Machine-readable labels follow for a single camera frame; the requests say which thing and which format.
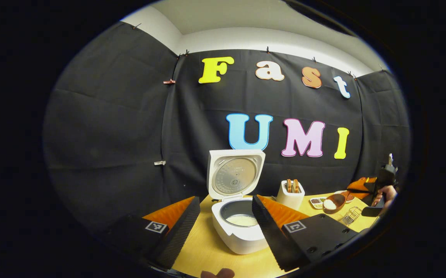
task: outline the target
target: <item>ceiling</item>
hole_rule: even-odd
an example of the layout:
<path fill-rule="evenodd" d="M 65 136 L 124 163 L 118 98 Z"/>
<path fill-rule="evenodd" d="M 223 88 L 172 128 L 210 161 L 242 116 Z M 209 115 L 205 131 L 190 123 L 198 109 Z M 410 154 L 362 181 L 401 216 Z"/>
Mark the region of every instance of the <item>ceiling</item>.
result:
<path fill-rule="evenodd" d="M 257 27 L 311 37 L 354 56 L 373 71 L 384 62 L 364 42 L 303 16 L 281 0 L 163 0 L 151 5 L 183 35 L 228 27 Z"/>

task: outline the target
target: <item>pink letter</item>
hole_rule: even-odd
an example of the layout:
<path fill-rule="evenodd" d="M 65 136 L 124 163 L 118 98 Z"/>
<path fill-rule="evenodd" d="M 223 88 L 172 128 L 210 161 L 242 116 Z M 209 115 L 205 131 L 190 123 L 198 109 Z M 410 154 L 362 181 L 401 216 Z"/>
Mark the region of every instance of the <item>pink letter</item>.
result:
<path fill-rule="evenodd" d="M 302 124 L 297 119 L 286 119 L 283 121 L 283 124 L 287 126 L 288 133 L 286 147 L 281 151 L 281 155 L 295 156 L 297 152 L 295 151 L 294 146 L 297 144 L 297 149 L 301 156 L 304 155 L 309 146 L 311 146 L 311 148 L 309 148 L 307 156 L 322 156 L 322 130 L 326 127 L 323 122 L 314 121 L 307 131 L 307 134 L 304 134 Z"/>

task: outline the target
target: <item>clothespin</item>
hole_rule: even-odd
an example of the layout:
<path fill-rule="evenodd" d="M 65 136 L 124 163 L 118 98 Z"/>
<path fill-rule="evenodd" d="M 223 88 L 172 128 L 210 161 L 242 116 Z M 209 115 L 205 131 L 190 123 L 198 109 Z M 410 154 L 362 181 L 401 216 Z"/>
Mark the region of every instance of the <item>clothespin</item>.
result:
<path fill-rule="evenodd" d="M 170 78 L 169 81 L 163 81 L 163 84 L 175 84 L 175 80 Z"/>

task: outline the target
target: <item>white wall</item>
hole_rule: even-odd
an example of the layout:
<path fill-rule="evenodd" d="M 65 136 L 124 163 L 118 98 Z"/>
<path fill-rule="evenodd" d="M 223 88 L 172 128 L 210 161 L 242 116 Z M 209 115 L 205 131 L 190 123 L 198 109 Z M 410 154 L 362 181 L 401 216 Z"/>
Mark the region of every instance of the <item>white wall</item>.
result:
<path fill-rule="evenodd" d="M 323 64 L 344 72 L 351 71 L 359 77 L 373 72 L 367 65 L 352 55 L 325 42 L 295 33 L 252 27 L 234 27 L 205 30 L 182 35 L 177 27 L 153 7 L 133 12 L 122 19 L 152 35 L 175 54 L 216 50 L 216 49 L 254 49 L 295 55 L 315 59 Z"/>

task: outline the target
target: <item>black fabric backdrop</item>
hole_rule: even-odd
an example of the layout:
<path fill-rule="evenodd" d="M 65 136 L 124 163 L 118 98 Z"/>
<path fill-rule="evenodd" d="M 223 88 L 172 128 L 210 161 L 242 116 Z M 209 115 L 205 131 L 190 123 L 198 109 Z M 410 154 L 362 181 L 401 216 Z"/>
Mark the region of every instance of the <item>black fabric backdrop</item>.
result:
<path fill-rule="evenodd" d="M 221 81 L 199 84 L 202 59 L 224 56 L 235 62 L 219 75 Z M 255 64 L 265 60 L 280 65 L 283 81 L 255 76 Z M 306 66 L 320 71 L 320 88 L 302 83 Z M 349 99 L 342 97 L 335 76 L 347 83 Z M 170 78 L 177 83 L 163 84 Z M 177 60 L 149 34 L 119 22 L 88 44 L 57 81 L 43 133 L 50 176 L 67 207 L 90 229 L 193 195 L 203 200 L 209 150 L 231 149 L 230 113 L 249 115 L 248 143 L 258 139 L 255 115 L 274 118 L 252 194 L 276 195 L 286 178 L 301 181 L 306 194 L 344 190 L 357 177 L 376 175 L 388 153 L 406 172 L 407 111 L 390 74 L 362 76 L 356 85 L 345 72 L 305 58 L 240 49 L 189 53 Z M 286 118 L 298 119 L 305 132 L 313 121 L 326 123 L 321 157 L 281 155 Z M 350 131 L 345 159 L 334 158 L 339 127 Z M 160 160 L 166 165 L 154 166 Z"/>

